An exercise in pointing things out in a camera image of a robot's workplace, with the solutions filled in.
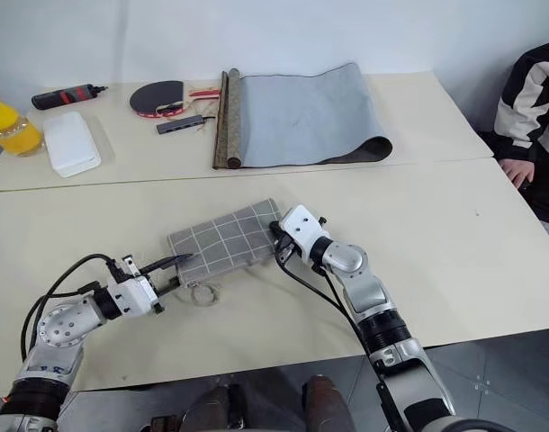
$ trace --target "person's hand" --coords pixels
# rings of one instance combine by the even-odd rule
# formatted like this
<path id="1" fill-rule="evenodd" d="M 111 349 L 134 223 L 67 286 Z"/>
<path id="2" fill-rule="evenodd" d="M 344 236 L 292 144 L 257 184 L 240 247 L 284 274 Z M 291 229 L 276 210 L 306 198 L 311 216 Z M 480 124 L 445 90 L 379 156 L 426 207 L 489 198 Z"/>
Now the person's hand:
<path id="1" fill-rule="evenodd" d="M 502 159 L 499 161 L 499 165 L 517 189 L 523 184 L 525 179 L 533 183 L 533 179 L 535 178 L 535 164 L 533 162 Z"/>

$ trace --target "rolled mat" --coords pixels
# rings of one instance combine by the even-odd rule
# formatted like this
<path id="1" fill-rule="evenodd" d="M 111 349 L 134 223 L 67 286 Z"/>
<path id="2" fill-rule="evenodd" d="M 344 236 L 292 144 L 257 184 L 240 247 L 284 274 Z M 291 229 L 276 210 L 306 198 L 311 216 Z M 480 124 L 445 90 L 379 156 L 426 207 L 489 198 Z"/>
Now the rolled mat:
<path id="1" fill-rule="evenodd" d="M 240 73 L 222 72 L 212 167 L 237 169 L 240 161 Z"/>
<path id="2" fill-rule="evenodd" d="M 233 68 L 222 72 L 212 167 L 377 162 L 392 153 L 382 132 L 354 63 L 320 76 L 241 78 Z M 320 145 L 308 150 L 303 137 Z M 317 152 L 326 156 L 317 157 Z"/>

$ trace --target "white box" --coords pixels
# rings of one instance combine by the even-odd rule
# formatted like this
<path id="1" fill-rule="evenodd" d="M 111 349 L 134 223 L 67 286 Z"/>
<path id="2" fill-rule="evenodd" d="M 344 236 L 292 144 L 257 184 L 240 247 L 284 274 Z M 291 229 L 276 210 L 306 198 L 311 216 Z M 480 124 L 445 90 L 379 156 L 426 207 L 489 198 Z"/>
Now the white box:
<path id="1" fill-rule="evenodd" d="M 101 155 L 79 112 L 66 112 L 47 119 L 42 130 L 50 164 L 59 176 L 71 177 L 101 165 Z"/>

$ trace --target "white table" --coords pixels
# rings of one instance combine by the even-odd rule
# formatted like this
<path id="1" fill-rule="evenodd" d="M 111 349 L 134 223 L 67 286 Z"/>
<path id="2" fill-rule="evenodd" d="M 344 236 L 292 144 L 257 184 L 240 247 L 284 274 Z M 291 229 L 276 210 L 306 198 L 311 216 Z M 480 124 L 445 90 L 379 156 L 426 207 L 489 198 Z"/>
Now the white table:
<path id="1" fill-rule="evenodd" d="M 0 193 L 0 395 L 32 302 L 75 260 L 168 255 L 174 230 L 273 197 L 365 248 L 411 332 L 433 346 L 549 328 L 549 238 L 492 159 Z M 102 265 L 63 289 L 97 279 Z M 322 281 L 310 272 L 313 282 Z M 89 390 L 361 354 L 348 325 L 271 261 L 219 280 L 220 303 L 164 299 L 85 343 Z"/>
<path id="2" fill-rule="evenodd" d="M 431 72 L 368 76 L 366 79 L 376 104 L 377 117 L 394 146 L 392 154 L 378 163 L 214 170 L 213 121 L 201 129 L 157 135 L 155 125 L 165 120 L 140 118 L 129 107 L 132 93 L 144 83 L 110 85 L 96 99 L 44 112 L 35 110 L 30 115 L 35 124 L 41 125 L 50 116 L 68 111 L 81 112 L 103 158 L 98 168 L 63 179 L 51 169 L 46 152 L 31 157 L 4 153 L 0 156 L 0 191 L 344 170 L 434 160 L 487 158 L 491 155 Z M 217 84 L 213 81 L 192 82 L 187 83 L 186 89 Z"/>

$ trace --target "silver metal arm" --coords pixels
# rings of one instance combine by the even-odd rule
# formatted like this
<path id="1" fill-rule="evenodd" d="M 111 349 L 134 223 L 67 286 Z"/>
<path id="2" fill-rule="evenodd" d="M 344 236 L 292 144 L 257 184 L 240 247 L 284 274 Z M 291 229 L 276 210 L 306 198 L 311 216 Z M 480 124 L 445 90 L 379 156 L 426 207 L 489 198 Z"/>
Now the silver metal arm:
<path id="1" fill-rule="evenodd" d="M 441 418 L 449 418 L 440 422 L 445 426 L 457 421 L 450 394 L 421 344 L 410 335 L 382 281 L 372 273 L 367 254 L 358 246 L 332 240 L 302 205 L 285 215 L 280 228 L 300 249 L 305 264 L 332 273 L 343 286 L 346 304 L 379 377 L 377 390 L 391 429 L 410 432 Z"/>
<path id="2" fill-rule="evenodd" d="M 106 288 L 79 301 L 60 304 L 43 316 L 36 326 L 36 344 L 0 410 L 0 431 L 56 431 L 60 406 L 83 360 L 85 338 L 108 320 L 161 312 L 158 293 L 147 273 L 166 268 L 177 258 L 188 256 L 166 258 L 141 272 L 132 256 L 126 256 L 122 267 L 116 266 L 107 279 Z"/>

